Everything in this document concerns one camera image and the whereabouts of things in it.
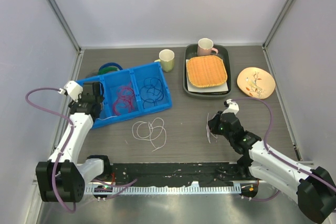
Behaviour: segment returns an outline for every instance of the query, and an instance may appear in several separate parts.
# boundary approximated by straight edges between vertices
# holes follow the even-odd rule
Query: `mug handle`
[[[211,51],[216,52],[216,55],[218,54],[218,49],[216,49],[216,48],[214,48],[214,47],[211,49]]]

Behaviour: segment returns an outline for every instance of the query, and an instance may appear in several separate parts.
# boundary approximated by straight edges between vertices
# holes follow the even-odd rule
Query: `blue ring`
[[[103,68],[106,68],[106,67],[117,67],[117,68],[119,68],[119,70],[122,70],[122,67],[119,64],[114,63],[114,62],[109,62],[109,63],[105,63],[103,66],[101,66],[99,68],[99,71],[102,70]]]

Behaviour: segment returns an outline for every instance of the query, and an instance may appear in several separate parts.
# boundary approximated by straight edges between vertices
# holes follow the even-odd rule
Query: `blue bin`
[[[158,62],[78,80],[77,83],[82,86],[84,82],[91,81],[103,84],[105,97],[103,110],[93,129],[172,107],[169,88]],[[124,106],[117,96],[118,91],[128,91],[128,88],[134,91],[132,108]]]

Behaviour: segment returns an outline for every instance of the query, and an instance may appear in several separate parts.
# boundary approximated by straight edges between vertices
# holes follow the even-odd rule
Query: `wooden table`
[[[230,57],[233,86],[227,99],[245,97],[236,84],[237,76],[247,67],[258,67],[268,71],[262,48],[261,46],[226,48]],[[224,137],[219,136],[217,141],[212,138],[211,144],[206,137],[207,114],[213,115],[218,110],[223,110],[224,100],[201,100],[187,96],[182,87],[185,48],[170,49],[175,52],[175,67],[164,75],[172,96],[173,107],[163,112],[91,130],[81,149],[79,163],[83,163],[87,156],[93,154],[108,155],[112,163],[235,162],[239,159],[239,155]],[[85,50],[78,79],[98,71],[98,68],[106,62],[117,62],[123,68],[153,62],[161,50],[162,48]],[[290,158],[296,159],[276,93],[274,92],[266,101],[274,112],[275,120],[268,143]],[[242,126],[263,137],[269,125],[267,108],[258,101],[239,101],[238,104],[240,111],[237,116]],[[167,141],[163,148],[152,152],[151,143],[134,139],[131,129],[137,121],[152,122],[156,117],[164,120]],[[146,131],[148,128],[144,127],[139,133],[144,135]],[[164,134],[154,143],[160,146],[163,141]]]

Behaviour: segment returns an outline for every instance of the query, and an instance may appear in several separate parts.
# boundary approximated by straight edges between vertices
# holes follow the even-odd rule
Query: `yellow-green cup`
[[[159,62],[163,71],[170,72],[174,68],[174,58],[172,50],[164,49],[159,53],[159,59],[154,62]]]

